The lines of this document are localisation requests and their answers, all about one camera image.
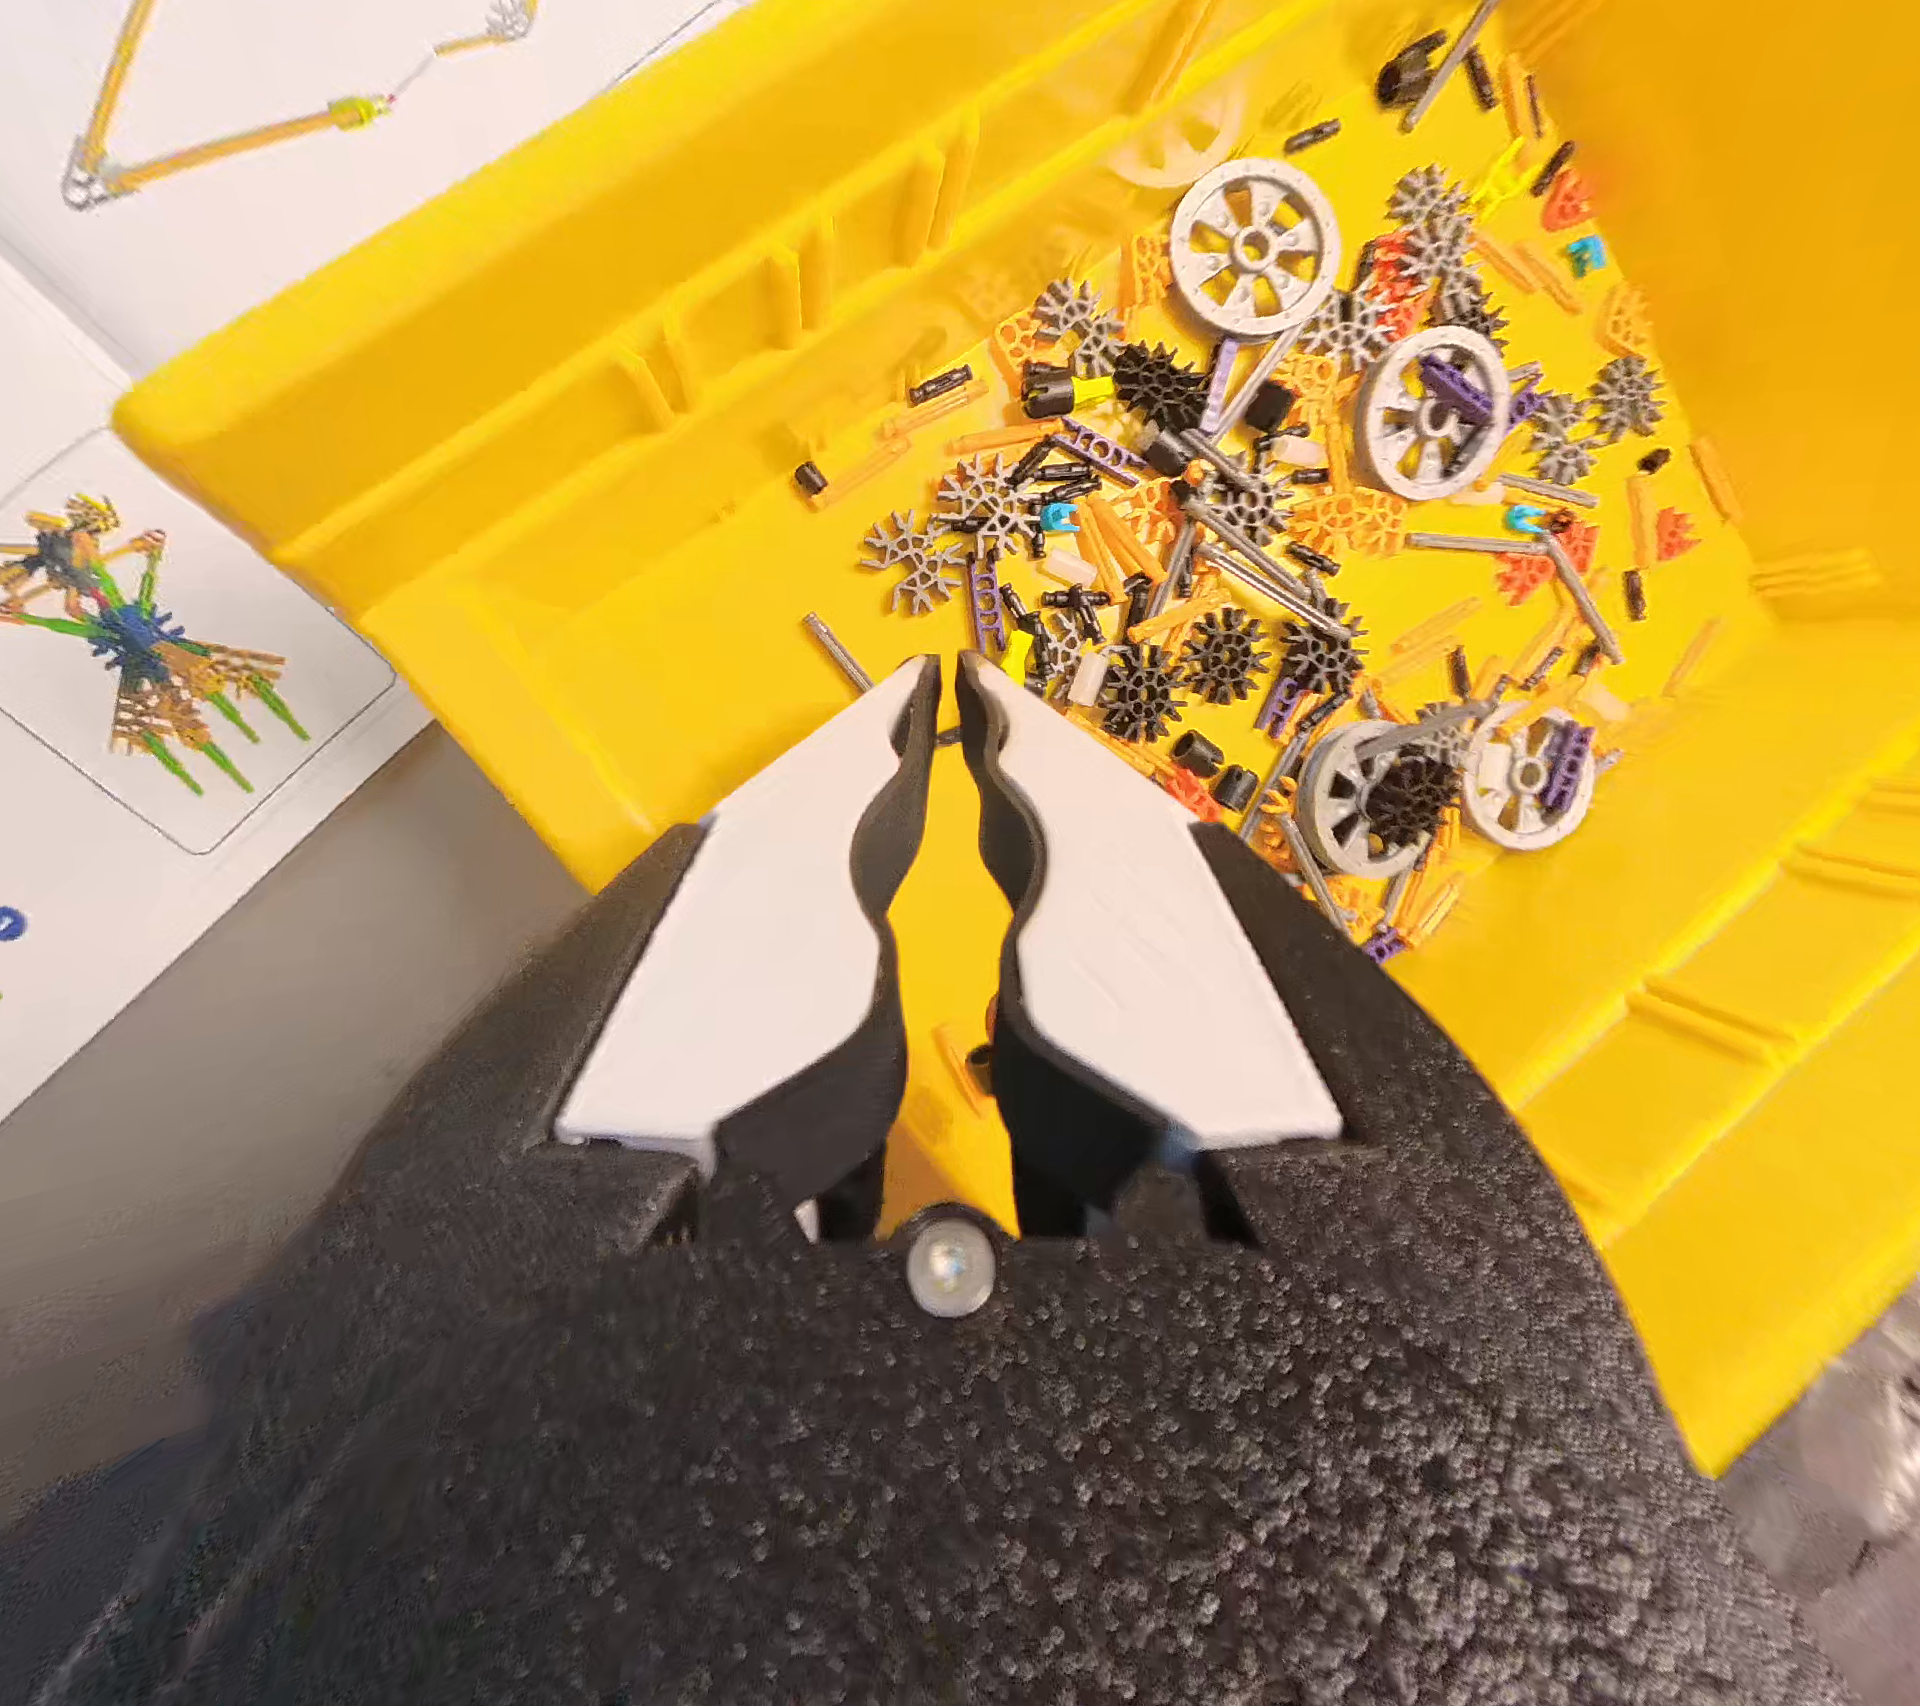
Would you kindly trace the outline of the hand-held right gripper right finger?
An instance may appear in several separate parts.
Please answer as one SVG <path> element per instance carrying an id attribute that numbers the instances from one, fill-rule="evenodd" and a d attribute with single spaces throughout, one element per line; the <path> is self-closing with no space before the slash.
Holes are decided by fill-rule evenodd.
<path id="1" fill-rule="evenodd" d="M 1011 910 L 989 1043 L 1017 1214 L 1113 1214 L 1146 1165 L 1339 1140 L 1221 875 L 1236 839 L 986 657 L 963 657 L 963 749 Z"/>

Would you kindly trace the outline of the toy building instruction sheet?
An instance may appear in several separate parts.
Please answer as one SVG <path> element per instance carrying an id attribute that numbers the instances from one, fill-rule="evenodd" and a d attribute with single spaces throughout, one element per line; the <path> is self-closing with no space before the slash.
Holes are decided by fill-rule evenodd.
<path id="1" fill-rule="evenodd" d="M 5 0 L 5 1117 L 421 732 L 183 445 L 346 259 L 756 0 Z"/>

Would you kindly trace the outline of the grey toy wheel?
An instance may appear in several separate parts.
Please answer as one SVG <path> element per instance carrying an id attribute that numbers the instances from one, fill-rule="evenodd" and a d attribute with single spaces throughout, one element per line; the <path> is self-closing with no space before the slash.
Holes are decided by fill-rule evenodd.
<path id="1" fill-rule="evenodd" d="M 1300 166 L 1239 155 L 1193 182 L 1171 214 L 1172 288 L 1202 326 L 1273 343 L 1337 291 L 1342 236 L 1332 200 Z"/>
<path id="2" fill-rule="evenodd" d="M 1479 717 L 1469 705 L 1438 705 L 1412 720 L 1332 727 L 1309 752 L 1295 799 L 1317 862 L 1367 881 L 1408 871 L 1460 801 Z"/>
<path id="3" fill-rule="evenodd" d="M 1460 764 L 1464 823 L 1512 853 L 1565 843 L 1586 822 L 1598 781 L 1596 727 L 1570 710 L 1509 699 L 1470 734 Z"/>
<path id="4" fill-rule="evenodd" d="M 1356 393 L 1361 482 L 1408 504 L 1481 486 L 1515 413 L 1500 347 L 1473 326 L 1426 326 L 1392 342 Z"/>

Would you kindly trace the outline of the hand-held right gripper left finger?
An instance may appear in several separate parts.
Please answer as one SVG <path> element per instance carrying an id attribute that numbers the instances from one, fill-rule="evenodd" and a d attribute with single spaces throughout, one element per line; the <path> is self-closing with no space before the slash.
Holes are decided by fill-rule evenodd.
<path id="1" fill-rule="evenodd" d="M 872 1227 L 908 1068 L 893 908 L 944 669 L 912 657 L 711 807 L 556 1111 L 556 1141 L 763 1177 Z"/>

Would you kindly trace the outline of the pile of small grey toy parts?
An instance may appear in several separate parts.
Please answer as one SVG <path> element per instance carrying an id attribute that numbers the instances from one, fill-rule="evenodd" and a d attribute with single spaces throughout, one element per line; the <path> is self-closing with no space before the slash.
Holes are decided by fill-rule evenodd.
<path id="1" fill-rule="evenodd" d="M 964 639 L 1208 822 L 1239 823 L 1378 957 L 1476 875 L 1512 919 L 1578 918 L 1576 957 L 1659 971 L 1722 936 L 1779 866 L 1773 776 L 1728 659 L 1747 558 L 1716 445 L 1684 419 L 1640 291 L 1611 263 L 1530 44 L 1470 45 L 1381 200 L 1332 193 L 1351 277 L 1271 347 L 1176 342 L 1169 230 L 1106 279 L 1056 277 L 968 363 L 929 374 L 867 462 L 803 465 L 827 563 L 793 600 L 854 637 Z M 1463 326 L 1499 349 L 1510 430 L 1476 488 L 1362 484 L 1354 415 L 1392 343 Z M 1334 873 L 1295 818 L 1311 752 L 1358 720 L 1526 699 L 1596 730 L 1562 843 L 1505 851 L 1463 818 L 1398 878 Z"/>

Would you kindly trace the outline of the yellow plastic bin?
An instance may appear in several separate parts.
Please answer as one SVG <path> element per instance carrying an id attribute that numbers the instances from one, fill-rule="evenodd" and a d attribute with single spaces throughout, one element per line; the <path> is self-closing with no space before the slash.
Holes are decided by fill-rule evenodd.
<path id="1" fill-rule="evenodd" d="M 1728 659 L 1779 864 L 1633 973 L 1470 878 L 1388 973 L 1568 1192 L 1697 1464 L 1917 1273 L 1917 0 L 759 0 L 348 255 L 379 321 L 185 447 L 589 887 L 827 720 L 795 493 L 926 376 L 990 378 L 1186 166 L 1381 201 L 1523 37 L 1745 558 Z"/>

